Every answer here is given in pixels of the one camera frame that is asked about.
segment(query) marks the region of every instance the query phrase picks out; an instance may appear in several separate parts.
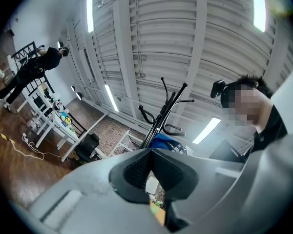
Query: office chair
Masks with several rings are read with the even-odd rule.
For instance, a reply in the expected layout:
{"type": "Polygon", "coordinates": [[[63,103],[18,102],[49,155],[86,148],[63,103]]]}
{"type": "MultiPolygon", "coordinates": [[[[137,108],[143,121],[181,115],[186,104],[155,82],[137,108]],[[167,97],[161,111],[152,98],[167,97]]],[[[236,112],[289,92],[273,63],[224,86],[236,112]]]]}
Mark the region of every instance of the office chair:
{"type": "Polygon", "coordinates": [[[101,159],[97,154],[90,158],[91,153],[98,145],[99,137],[95,134],[87,134],[84,141],[75,148],[75,153],[79,157],[78,162],[82,164],[82,161],[89,163],[101,159]]]}

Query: blue cloth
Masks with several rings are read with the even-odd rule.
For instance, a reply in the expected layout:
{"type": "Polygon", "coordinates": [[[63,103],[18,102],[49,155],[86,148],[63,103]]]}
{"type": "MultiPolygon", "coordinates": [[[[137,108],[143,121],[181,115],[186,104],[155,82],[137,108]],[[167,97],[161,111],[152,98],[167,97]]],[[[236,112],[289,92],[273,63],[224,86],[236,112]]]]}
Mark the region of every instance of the blue cloth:
{"type": "Polygon", "coordinates": [[[157,134],[151,142],[151,148],[163,148],[172,151],[174,147],[182,147],[182,145],[171,137],[164,134],[157,134]]]}

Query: ceiling light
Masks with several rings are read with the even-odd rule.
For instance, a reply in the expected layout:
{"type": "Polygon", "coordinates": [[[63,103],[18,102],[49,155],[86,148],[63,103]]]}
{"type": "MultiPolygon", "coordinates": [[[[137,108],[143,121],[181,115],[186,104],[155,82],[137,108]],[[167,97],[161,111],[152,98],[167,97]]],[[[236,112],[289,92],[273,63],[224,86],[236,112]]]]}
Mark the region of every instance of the ceiling light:
{"type": "Polygon", "coordinates": [[[211,121],[206,126],[206,128],[204,128],[204,130],[199,134],[198,137],[196,137],[196,139],[192,143],[194,144],[200,143],[203,139],[205,139],[207,135],[211,133],[211,131],[213,131],[213,129],[219,124],[219,122],[220,122],[220,119],[217,119],[217,118],[211,119],[211,121]]]}
{"type": "Polygon", "coordinates": [[[77,92],[76,95],[77,95],[77,97],[78,97],[79,100],[82,100],[82,98],[83,98],[83,94],[82,93],[77,92]]]}
{"type": "Polygon", "coordinates": [[[118,112],[118,109],[117,109],[116,103],[115,103],[115,101],[114,101],[114,97],[113,97],[113,95],[112,95],[112,93],[111,93],[111,89],[109,88],[109,85],[105,85],[105,89],[106,89],[106,91],[107,91],[107,94],[108,94],[109,99],[110,99],[111,102],[112,102],[112,105],[113,105],[113,107],[114,107],[114,110],[115,110],[116,112],[118,112]]]}
{"type": "Polygon", "coordinates": [[[93,31],[92,0],[87,0],[87,24],[90,33],[93,31]]]}
{"type": "Polygon", "coordinates": [[[266,7],[265,0],[253,0],[254,19],[253,24],[260,31],[265,32],[266,27],[266,7]]]}

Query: black clothing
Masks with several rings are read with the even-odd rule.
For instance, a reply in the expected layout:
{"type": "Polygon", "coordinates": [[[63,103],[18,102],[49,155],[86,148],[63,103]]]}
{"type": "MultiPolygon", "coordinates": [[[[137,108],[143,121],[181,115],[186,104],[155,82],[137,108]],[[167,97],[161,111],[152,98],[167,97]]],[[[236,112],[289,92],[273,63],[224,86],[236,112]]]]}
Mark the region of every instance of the black clothing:
{"type": "Polygon", "coordinates": [[[6,97],[15,88],[12,94],[6,99],[6,102],[11,104],[27,85],[28,83],[19,84],[18,79],[14,77],[5,88],[0,90],[0,99],[6,97]]]}
{"type": "Polygon", "coordinates": [[[29,83],[34,79],[42,78],[45,70],[51,70],[60,63],[62,55],[56,48],[48,48],[45,55],[31,58],[17,73],[19,84],[29,83]]]}
{"type": "Polygon", "coordinates": [[[287,133],[280,114],[273,106],[265,129],[260,134],[256,132],[254,135],[254,146],[251,152],[265,149],[270,143],[283,138],[287,133]]]}
{"type": "Polygon", "coordinates": [[[0,99],[6,97],[12,89],[15,88],[13,93],[6,100],[7,103],[11,104],[21,93],[23,88],[25,88],[31,81],[42,78],[45,70],[57,67],[61,58],[62,55],[58,49],[48,48],[45,55],[29,59],[28,62],[20,68],[10,83],[0,90],[0,99]]]}

